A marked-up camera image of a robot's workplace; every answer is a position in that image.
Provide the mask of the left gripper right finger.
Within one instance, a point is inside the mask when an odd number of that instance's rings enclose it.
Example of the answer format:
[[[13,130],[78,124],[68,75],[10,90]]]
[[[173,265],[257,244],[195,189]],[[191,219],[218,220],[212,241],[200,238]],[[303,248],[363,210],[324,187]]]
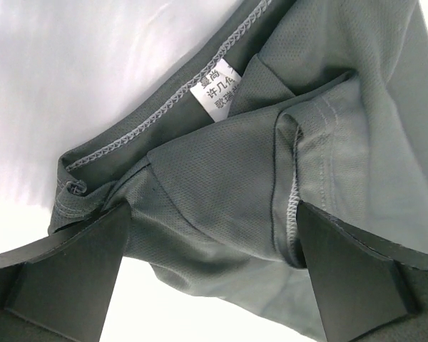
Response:
[[[328,341],[428,341],[428,254],[306,202],[297,226]]]

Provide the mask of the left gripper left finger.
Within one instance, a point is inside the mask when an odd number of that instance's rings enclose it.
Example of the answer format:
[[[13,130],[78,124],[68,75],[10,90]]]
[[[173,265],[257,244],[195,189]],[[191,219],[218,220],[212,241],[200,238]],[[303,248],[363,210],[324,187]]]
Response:
[[[123,203],[0,254],[0,341],[99,341],[130,220]]]

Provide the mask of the grey t shirt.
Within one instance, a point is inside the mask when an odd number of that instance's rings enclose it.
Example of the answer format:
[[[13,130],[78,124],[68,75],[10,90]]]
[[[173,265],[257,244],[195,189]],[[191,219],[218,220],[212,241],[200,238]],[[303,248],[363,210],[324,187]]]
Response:
[[[418,1],[245,1],[144,104],[62,155],[49,233],[121,202],[125,255],[325,340],[299,202],[428,254]]]

